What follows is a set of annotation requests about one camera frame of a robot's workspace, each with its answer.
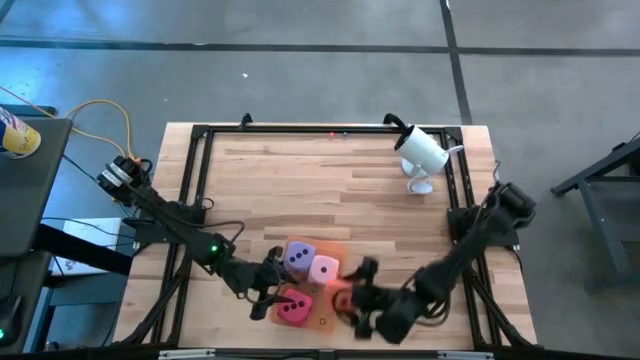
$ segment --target purple die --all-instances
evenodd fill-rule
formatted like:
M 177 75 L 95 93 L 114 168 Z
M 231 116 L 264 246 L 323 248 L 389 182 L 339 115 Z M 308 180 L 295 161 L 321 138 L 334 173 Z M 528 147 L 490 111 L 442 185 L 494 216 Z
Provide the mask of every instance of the purple die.
M 292 241 L 287 246 L 284 265 L 290 271 L 307 272 L 311 267 L 316 248 L 299 241 Z

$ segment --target wooden tabletop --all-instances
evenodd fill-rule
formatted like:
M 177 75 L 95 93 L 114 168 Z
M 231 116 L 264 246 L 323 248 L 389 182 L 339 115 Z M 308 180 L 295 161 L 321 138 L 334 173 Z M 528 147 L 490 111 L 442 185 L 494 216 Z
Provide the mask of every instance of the wooden tabletop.
M 153 186 L 167 200 L 177 199 L 191 134 L 190 123 L 167 124 Z M 476 201 L 493 183 L 494 155 L 484 126 L 463 127 L 464 144 Z M 401 285 L 418 267 L 442 258 L 450 249 L 443 174 L 434 192 L 407 194 L 407 178 L 393 152 L 397 135 L 216 134 L 205 196 L 215 201 L 207 222 L 243 220 L 246 230 L 236 255 L 261 261 L 269 248 L 300 235 L 347 246 L 346 270 L 364 255 L 380 261 L 376 283 Z M 192 177 L 193 201 L 203 141 Z M 457 161 L 454 162 L 457 173 Z M 464 204 L 462 191 L 458 190 Z M 235 229 L 219 229 L 230 237 Z M 168 246 L 152 245 L 138 255 L 116 327 L 115 339 L 129 335 L 158 297 Z M 535 343 L 535 332 L 518 263 L 504 249 L 486 252 L 495 300 L 522 335 Z M 173 319 L 173 302 L 165 334 Z M 251 305 L 235 298 L 221 279 L 193 266 L 180 338 L 181 347 L 472 349 L 461 281 L 452 293 L 449 319 L 440 327 L 414 326 L 401 345 L 374 335 L 356 341 L 339 324 L 333 334 L 299 330 L 249 319 Z M 483 306 L 481 322 L 488 337 Z

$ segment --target can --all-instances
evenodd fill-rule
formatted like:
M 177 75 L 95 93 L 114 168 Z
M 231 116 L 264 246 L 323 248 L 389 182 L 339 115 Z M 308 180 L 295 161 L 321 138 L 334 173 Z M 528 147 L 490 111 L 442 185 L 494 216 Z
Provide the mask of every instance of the can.
M 40 146 L 40 133 L 0 106 L 0 155 L 21 159 Z

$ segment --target die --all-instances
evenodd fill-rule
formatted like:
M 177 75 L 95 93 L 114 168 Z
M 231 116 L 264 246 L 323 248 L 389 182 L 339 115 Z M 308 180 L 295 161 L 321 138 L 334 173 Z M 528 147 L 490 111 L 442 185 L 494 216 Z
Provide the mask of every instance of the die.
M 324 255 L 316 255 L 311 262 L 309 269 L 309 282 L 316 284 L 326 284 L 338 277 L 340 261 Z
M 292 241 L 287 246 L 287 253 L 284 257 L 284 266 L 289 271 L 306 273 L 311 267 L 313 257 L 316 255 L 316 248 L 299 241 Z
M 285 291 L 284 297 L 294 301 L 280 303 L 278 305 L 278 316 L 291 325 L 302 326 L 311 312 L 313 299 L 294 289 Z

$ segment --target pink die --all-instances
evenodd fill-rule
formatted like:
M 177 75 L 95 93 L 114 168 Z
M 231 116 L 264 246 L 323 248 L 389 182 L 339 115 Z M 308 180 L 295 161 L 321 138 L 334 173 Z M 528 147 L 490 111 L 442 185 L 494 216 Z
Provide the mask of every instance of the pink die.
M 311 312 L 313 299 L 294 289 L 285 291 L 284 297 L 294 301 L 280 303 L 278 305 L 278 316 L 291 323 L 291 325 L 302 326 Z
M 309 282 L 327 284 L 338 277 L 340 261 L 324 255 L 316 255 L 309 269 Z

